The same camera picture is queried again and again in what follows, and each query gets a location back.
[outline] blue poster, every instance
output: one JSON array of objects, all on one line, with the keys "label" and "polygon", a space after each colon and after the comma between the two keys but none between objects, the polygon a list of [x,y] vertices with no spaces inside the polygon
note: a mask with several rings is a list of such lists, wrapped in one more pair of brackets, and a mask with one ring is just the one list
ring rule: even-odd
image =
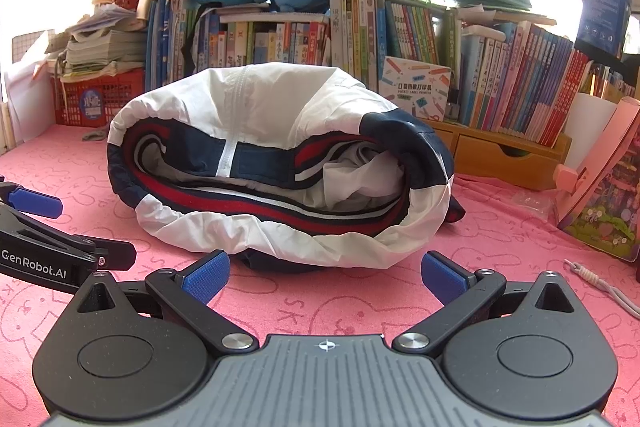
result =
[{"label": "blue poster", "polygon": [[577,38],[618,57],[627,9],[627,0],[582,0]]}]

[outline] wooden drawer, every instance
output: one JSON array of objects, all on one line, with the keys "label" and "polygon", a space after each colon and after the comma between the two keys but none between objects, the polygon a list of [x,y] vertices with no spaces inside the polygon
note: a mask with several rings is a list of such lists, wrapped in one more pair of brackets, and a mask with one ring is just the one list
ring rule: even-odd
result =
[{"label": "wooden drawer", "polygon": [[438,137],[444,142],[444,145],[447,146],[447,149],[449,149],[451,152],[453,152],[453,139],[454,139],[454,134],[452,132],[449,131],[442,131],[440,129],[434,129],[434,131],[436,132],[436,134],[438,135]]},{"label": "wooden drawer", "polygon": [[533,190],[555,188],[553,173],[558,160],[534,152],[461,135],[454,161],[460,174],[498,178]]}]

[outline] red stripe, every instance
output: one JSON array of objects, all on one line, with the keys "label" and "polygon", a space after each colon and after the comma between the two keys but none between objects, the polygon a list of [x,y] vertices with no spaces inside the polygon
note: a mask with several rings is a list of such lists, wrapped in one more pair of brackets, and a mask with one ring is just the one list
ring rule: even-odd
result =
[{"label": "red stripe", "polygon": [[[336,221],[330,223],[320,223],[317,221],[311,221],[304,219],[303,217],[296,217],[280,211],[276,206],[263,206],[258,203],[251,203],[247,201],[237,200],[211,200],[209,198],[203,198],[195,194],[183,192],[179,188],[173,188],[168,185],[164,185],[158,179],[140,171],[133,162],[133,151],[135,145],[140,137],[145,134],[157,133],[162,138],[166,139],[169,136],[169,131],[164,126],[157,123],[145,122],[138,124],[131,128],[125,135],[123,141],[123,156],[127,168],[132,176],[135,176],[144,187],[151,192],[157,194],[160,198],[166,201],[179,204],[184,208],[191,210],[216,212],[220,214],[252,214],[259,216],[266,216],[273,219],[277,223],[286,223],[290,227],[297,230],[303,230],[310,233],[323,233],[323,234],[342,234],[347,232],[358,232],[365,235],[376,235],[382,232],[389,226],[391,226],[398,218],[399,213],[404,208],[404,203],[407,198],[407,190],[402,194],[402,198],[396,203],[383,217],[381,221],[374,223],[362,223],[362,224],[340,224]],[[343,139],[344,136],[334,138],[336,141]]]},{"label": "red stripe", "polygon": [[304,162],[312,158],[316,158],[320,155],[324,156],[326,152],[337,143],[352,140],[372,141],[367,137],[359,136],[357,134],[340,133],[333,136],[329,135],[324,139],[316,140],[300,149],[296,154],[295,166],[296,168],[299,168]]}]

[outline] blue gripper pad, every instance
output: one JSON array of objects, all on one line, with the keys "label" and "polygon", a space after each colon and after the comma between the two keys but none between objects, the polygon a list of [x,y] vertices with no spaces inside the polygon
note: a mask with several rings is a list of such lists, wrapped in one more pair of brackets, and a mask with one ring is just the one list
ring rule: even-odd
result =
[{"label": "blue gripper pad", "polygon": [[53,196],[34,192],[28,188],[16,188],[9,192],[7,203],[15,210],[36,216],[56,219],[62,214],[62,201]]},{"label": "blue gripper pad", "polygon": [[429,252],[422,258],[420,272],[422,283],[445,306],[469,289],[465,277],[441,263]]},{"label": "blue gripper pad", "polygon": [[182,289],[201,303],[209,304],[229,281],[230,270],[229,256],[221,252],[187,275],[182,280]]}]

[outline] box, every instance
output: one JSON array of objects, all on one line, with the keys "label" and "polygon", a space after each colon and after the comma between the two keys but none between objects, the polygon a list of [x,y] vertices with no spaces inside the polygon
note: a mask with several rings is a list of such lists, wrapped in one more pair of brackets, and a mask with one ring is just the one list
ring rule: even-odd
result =
[{"label": "box", "polygon": [[640,238],[640,102],[620,100],[575,171],[556,168],[558,228],[597,250],[632,263]]},{"label": "box", "polygon": [[450,81],[450,68],[385,57],[378,92],[418,118],[443,121]]}]

